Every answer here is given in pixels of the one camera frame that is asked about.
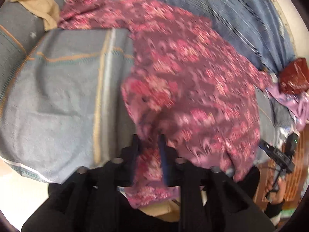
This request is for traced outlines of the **lilac patterned cloth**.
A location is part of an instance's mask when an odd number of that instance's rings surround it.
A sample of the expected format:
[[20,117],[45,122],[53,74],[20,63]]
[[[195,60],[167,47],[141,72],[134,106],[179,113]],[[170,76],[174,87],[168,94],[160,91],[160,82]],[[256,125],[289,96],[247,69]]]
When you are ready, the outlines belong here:
[[281,105],[287,107],[296,117],[296,129],[302,131],[308,124],[308,91],[298,95],[285,94],[279,91],[279,85],[267,88],[268,93]]

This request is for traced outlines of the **blue plaid quilt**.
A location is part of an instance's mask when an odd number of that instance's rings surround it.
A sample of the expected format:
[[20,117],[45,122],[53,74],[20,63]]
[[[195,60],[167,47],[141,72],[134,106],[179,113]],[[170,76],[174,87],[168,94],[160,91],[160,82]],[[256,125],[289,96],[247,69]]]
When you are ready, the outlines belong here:
[[212,27],[258,69],[278,74],[295,59],[271,0],[159,0],[212,21]]

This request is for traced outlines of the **pink floral garment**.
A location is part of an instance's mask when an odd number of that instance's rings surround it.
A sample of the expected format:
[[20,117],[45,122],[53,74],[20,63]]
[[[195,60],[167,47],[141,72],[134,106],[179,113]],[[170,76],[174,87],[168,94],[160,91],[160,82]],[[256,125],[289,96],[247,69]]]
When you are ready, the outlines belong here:
[[260,139],[256,89],[271,83],[208,18],[158,0],[68,0],[62,29],[126,28],[134,66],[121,86],[143,150],[125,195],[134,208],[177,197],[163,183],[158,137],[195,166],[241,181]]

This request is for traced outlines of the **grey patterned bed sheet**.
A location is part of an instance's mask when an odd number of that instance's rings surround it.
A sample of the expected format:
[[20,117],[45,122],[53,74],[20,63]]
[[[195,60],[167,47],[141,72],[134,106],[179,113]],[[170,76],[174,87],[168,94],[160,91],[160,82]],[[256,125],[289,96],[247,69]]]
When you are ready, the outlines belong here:
[[[67,0],[54,0],[61,10]],[[1,159],[60,183],[130,145],[121,84],[134,64],[126,29],[45,31],[20,3],[1,6]]]

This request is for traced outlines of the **beige cloth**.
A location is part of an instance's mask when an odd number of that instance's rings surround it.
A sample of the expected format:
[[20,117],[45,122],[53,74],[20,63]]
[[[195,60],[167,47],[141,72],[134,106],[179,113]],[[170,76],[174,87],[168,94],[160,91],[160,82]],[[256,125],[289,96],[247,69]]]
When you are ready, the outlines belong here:
[[20,3],[26,10],[43,20],[45,31],[57,28],[60,18],[59,5],[54,0],[8,0]]

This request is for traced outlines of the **red plastic bag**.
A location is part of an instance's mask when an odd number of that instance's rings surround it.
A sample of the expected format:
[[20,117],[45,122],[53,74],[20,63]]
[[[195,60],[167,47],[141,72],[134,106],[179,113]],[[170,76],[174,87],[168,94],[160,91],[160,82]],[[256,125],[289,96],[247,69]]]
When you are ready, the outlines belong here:
[[308,90],[308,65],[305,58],[297,58],[290,62],[279,74],[281,93],[301,94]]

